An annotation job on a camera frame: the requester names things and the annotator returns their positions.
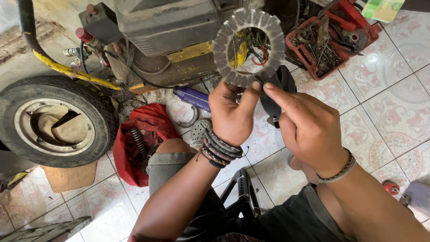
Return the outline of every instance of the wheel rim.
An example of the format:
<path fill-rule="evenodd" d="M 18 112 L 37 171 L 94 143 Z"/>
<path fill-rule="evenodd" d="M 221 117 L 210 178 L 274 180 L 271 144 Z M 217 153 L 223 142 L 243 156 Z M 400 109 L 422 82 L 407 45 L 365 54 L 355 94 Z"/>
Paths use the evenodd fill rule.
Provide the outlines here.
<path fill-rule="evenodd" d="M 74 112 L 78 114 L 77 116 L 82 117 L 83 122 L 88 127 L 83 140 L 78 142 L 55 140 L 45 133 L 41 133 L 38 129 L 40 127 L 38 123 L 39 117 L 44 114 L 44 112 L 41 112 L 42 108 L 45 110 L 60 108 L 58 106 L 62 106 L 62 109 L 67 108 L 69 112 Z M 91 119 L 75 105 L 53 98 L 34 99 L 24 103 L 15 113 L 14 124 L 18 135 L 26 144 L 49 155 L 77 155 L 87 150 L 95 140 L 95 128 Z"/>

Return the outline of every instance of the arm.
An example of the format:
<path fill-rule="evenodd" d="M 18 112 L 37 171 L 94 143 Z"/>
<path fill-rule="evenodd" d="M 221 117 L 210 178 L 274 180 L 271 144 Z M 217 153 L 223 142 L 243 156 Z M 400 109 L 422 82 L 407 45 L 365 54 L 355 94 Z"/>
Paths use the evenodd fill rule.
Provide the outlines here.
<path fill-rule="evenodd" d="M 341 143 L 339 112 L 307 94 L 289 94 L 271 84 L 264 91 L 283 109 L 279 124 L 291 152 L 321 177 L 338 173 L 348 160 Z M 414 215 L 358 164 L 327 186 L 352 221 L 359 240 L 429 240 L 430 234 Z"/>
<path fill-rule="evenodd" d="M 250 85 L 240 105 L 233 101 L 237 91 L 239 88 L 221 81 L 209 95 L 213 130 L 219 138 L 235 147 L 239 147 L 252 132 L 252 117 L 261 85 L 258 82 Z M 193 219 L 219 171 L 203 155 L 196 154 L 148 199 L 129 241 L 177 239 Z"/>

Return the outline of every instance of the red bag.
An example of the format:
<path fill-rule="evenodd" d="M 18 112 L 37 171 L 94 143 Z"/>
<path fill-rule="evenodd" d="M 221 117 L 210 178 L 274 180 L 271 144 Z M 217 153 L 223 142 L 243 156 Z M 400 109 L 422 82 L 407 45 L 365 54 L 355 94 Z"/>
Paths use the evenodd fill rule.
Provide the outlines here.
<path fill-rule="evenodd" d="M 148 175 L 141 171 L 142 161 L 129 131 L 133 127 L 145 130 L 143 140 L 147 147 L 164 140 L 180 138 L 166 113 L 166 105 L 152 103 L 134 109 L 118 129 L 114 143 L 114 160 L 118 175 L 129 185 L 148 186 Z"/>

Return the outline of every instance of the money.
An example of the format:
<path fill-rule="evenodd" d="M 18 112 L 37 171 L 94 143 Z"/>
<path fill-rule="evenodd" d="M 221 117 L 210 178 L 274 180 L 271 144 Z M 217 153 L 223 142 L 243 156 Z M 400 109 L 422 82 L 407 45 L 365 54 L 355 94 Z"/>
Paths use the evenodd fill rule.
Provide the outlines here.
<path fill-rule="evenodd" d="M 366 18 L 389 23 L 394 20 L 405 0 L 369 0 L 361 14 Z"/>

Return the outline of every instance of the coil spring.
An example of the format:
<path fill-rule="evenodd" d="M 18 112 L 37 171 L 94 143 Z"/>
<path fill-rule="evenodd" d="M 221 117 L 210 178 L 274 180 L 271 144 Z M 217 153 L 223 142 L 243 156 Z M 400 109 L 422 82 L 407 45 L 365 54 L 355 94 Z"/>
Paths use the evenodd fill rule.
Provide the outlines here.
<path fill-rule="evenodd" d="M 134 127 L 131 130 L 133 141 L 139 149 L 140 158 L 144 161 L 148 155 L 148 149 L 145 146 L 145 142 L 143 141 L 142 134 L 139 129 Z"/>

